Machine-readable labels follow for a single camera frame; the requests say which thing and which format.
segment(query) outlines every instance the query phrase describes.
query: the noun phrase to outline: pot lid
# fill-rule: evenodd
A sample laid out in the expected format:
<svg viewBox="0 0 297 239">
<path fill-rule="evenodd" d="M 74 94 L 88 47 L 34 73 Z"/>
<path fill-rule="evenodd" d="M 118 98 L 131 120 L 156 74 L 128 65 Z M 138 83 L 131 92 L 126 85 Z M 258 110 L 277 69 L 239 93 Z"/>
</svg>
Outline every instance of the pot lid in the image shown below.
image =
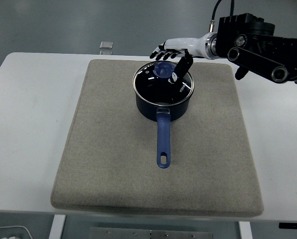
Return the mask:
<svg viewBox="0 0 297 239">
<path fill-rule="evenodd" d="M 176 63 L 155 61 L 142 66 L 134 75 L 133 86 L 143 100 L 158 106 L 179 104 L 192 95 L 194 81 L 190 73 L 172 84 L 168 81 Z"/>
</svg>

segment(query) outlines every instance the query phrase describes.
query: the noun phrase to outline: screw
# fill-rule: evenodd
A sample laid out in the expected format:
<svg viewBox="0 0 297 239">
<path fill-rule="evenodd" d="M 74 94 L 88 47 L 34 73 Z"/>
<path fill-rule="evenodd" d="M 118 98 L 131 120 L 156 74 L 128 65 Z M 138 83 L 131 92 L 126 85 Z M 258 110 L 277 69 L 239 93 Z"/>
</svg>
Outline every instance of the screw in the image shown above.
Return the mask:
<svg viewBox="0 0 297 239">
<path fill-rule="evenodd" d="M 243 46 L 246 43 L 246 38 L 244 36 L 239 36 L 236 40 L 237 46 Z"/>
</svg>

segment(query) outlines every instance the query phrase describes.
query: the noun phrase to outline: white table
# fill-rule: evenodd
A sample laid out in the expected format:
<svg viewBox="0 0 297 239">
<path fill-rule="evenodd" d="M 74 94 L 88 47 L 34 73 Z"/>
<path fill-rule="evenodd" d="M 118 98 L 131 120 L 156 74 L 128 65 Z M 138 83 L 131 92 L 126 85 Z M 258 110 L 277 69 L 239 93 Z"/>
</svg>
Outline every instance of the white table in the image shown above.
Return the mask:
<svg viewBox="0 0 297 239">
<path fill-rule="evenodd" d="M 12 53 L 0 67 L 0 212 L 74 214 L 50 195 L 88 63 L 137 56 Z M 226 63 L 226 59 L 200 62 Z M 255 74 L 236 82 L 258 173 L 264 212 L 254 218 L 297 222 L 297 85 Z"/>
</svg>

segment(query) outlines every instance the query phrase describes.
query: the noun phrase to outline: lid rim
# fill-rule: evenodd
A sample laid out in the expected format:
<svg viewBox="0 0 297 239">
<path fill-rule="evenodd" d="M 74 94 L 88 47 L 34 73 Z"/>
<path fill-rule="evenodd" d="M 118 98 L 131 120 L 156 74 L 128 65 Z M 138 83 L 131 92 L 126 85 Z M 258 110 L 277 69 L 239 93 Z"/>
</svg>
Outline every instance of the lid rim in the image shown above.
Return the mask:
<svg viewBox="0 0 297 239">
<path fill-rule="evenodd" d="M 193 77 L 192 77 L 192 75 L 190 74 L 189 71 L 186 73 L 186 75 L 189 76 L 189 79 L 190 79 L 190 81 L 191 81 L 191 84 L 192 84 L 192 85 L 191 85 L 191 89 L 190 89 L 188 95 L 185 96 L 185 98 L 183 98 L 183 99 L 182 99 L 181 101 L 179 101 L 179 102 L 176 102 L 176 103 L 174 103 L 174 104 L 170 104 L 170 105 L 159 105 L 159 104 L 156 104 L 156 103 L 153 103 L 153 102 L 150 102 L 150 101 L 146 100 L 145 98 L 143 98 L 143 97 L 138 93 L 138 91 L 137 91 L 137 89 L 136 89 L 136 86 L 135 86 L 135 81 L 136 81 L 136 77 L 137 77 L 138 73 L 139 73 L 143 68 L 145 68 L 147 65 L 150 65 L 150 64 L 155 63 L 155 62 L 159 62 L 159 61 L 152 61 L 152 62 L 146 63 L 145 65 L 143 65 L 142 67 L 140 67 L 140 68 L 135 72 L 135 74 L 134 74 L 134 76 L 133 76 L 133 89 L 134 89 L 136 95 L 137 95 L 140 99 L 142 99 L 143 101 L 145 101 L 145 102 L 147 102 L 147 103 L 149 103 L 149 104 L 151 104 L 151 105 L 157 106 L 157 107 L 171 107 L 171 106 L 176 106 L 176 105 L 179 105 L 179 104 L 181 104 L 181 103 L 183 103 L 183 102 L 189 100 L 190 97 L 193 95 L 193 92 L 194 92 L 194 89 L 195 89 L 194 79 L 193 79 Z"/>
</svg>

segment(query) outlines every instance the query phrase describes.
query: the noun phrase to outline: metal plate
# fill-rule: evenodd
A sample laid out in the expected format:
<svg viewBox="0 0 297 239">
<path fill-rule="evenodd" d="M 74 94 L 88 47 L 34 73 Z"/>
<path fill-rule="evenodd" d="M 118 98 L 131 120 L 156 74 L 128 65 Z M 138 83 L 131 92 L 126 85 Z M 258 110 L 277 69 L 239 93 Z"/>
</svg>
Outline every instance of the metal plate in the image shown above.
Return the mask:
<svg viewBox="0 0 297 239">
<path fill-rule="evenodd" d="M 112 49 L 112 47 L 113 47 L 112 41 L 102 41 L 99 46 L 100 49 Z"/>
<path fill-rule="evenodd" d="M 151 231 L 151 239 L 213 239 L 212 233 Z"/>
<path fill-rule="evenodd" d="M 150 230 L 90 228 L 90 239 L 150 239 Z"/>
<path fill-rule="evenodd" d="M 142 230 L 124 228 L 90 228 L 90 239 L 213 239 L 212 233 Z"/>
</svg>

